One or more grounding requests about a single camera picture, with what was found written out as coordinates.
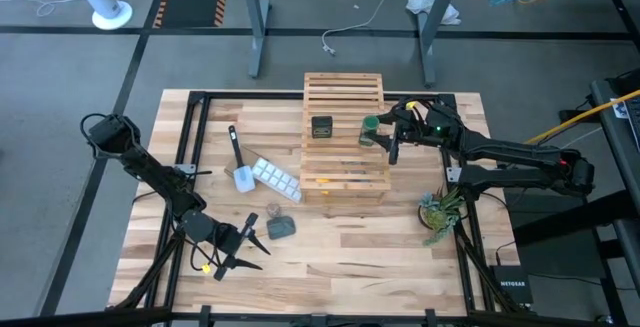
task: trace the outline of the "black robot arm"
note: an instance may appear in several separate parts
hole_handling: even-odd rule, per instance
[[[103,119],[86,133],[84,121],[88,117],[95,116],[103,117]],[[117,159],[122,163],[127,173],[147,183],[164,198],[166,208],[172,214],[176,224],[172,243],[168,244],[167,248],[174,248],[177,245],[174,239],[178,238],[182,242],[185,236],[195,244],[204,241],[213,244],[217,250],[226,254],[222,263],[214,262],[217,267],[214,278],[217,280],[221,280],[228,269],[235,267],[261,269],[257,265],[235,257],[245,239],[269,254],[258,241],[253,230],[253,225],[258,218],[255,213],[249,215],[242,230],[202,213],[207,204],[198,193],[193,191],[193,176],[177,167],[163,166],[153,158],[140,145],[140,130],[127,117],[115,114],[108,116],[89,115],[83,119],[81,130],[93,148],[95,158]],[[167,253],[161,253],[161,257],[164,257],[164,261],[166,261],[168,255],[164,255]],[[149,278],[154,278],[157,275],[155,269],[152,267],[150,271],[154,271],[154,273],[151,273],[153,276]]]
[[[423,118],[416,108],[424,106]],[[449,168],[447,179],[457,183],[468,196],[477,199],[491,187],[549,188],[560,194],[584,196],[593,190],[594,168],[575,149],[528,145],[486,138],[465,127],[458,113],[436,99],[407,98],[377,116],[382,124],[395,123],[392,136],[367,133],[389,152],[396,164],[401,143],[447,150],[458,160],[491,159],[526,168],[485,169],[477,165]]]

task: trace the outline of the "spatula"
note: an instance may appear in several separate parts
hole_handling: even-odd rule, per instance
[[[229,126],[229,136],[231,137],[233,152],[236,155],[236,162],[238,162],[238,167],[233,171],[233,179],[236,182],[236,189],[238,189],[238,192],[240,193],[249,192],[256,188],[256,183],[253,180],[251,167],[245,166],[242,162],[242,153],[240,153],[238,134],[236,133],[236,128],[233,125]]]

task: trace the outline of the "wooden crate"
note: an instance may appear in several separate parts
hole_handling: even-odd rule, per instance
[[[305,202],[380,204],[391,189],[388,157],[358,143],[362,119],[384,113],[380,74],[306,73],[300,188]],[[331,138],[311,137],[311,117],[333,117]]]

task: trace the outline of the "white ice cube tray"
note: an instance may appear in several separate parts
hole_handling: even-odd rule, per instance
[[[300,183],[297,179],[291,177],[264,158],[258,159],[252,171],[253,176],[258,181],[266,184],[269,188],[279,192],[288,199],[300,203],[302,193],[300,192]]]

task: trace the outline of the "green cup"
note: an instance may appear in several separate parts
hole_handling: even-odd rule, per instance
[[[360,138],[358,142],[361,146],[371,147],[375,142],[367,136],[367,132],[376,132],[380,126],[380,120],[376,116],[367,116],[362,120],[362,129],[360,130]]]

